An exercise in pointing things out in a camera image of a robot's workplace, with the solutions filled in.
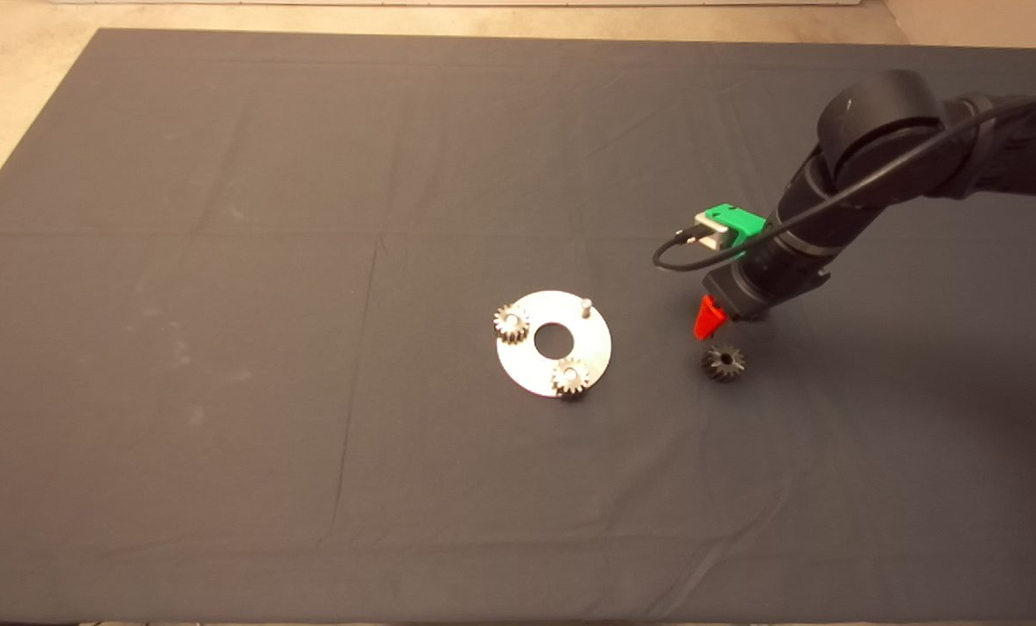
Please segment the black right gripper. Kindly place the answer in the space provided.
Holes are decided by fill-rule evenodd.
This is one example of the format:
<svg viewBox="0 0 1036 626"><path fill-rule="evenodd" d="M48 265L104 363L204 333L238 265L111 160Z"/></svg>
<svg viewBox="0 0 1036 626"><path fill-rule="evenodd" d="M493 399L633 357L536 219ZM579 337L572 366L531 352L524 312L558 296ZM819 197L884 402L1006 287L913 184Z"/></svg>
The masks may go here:
<svg viewBox="0 0 1036 626"><path fill-rule="evenodd" d="M829 278L832 250L796 236L779 236L745 252L702 278L706 296L694 336L707 341L728 320L755 320L777 305L821 288Z"/></svg>

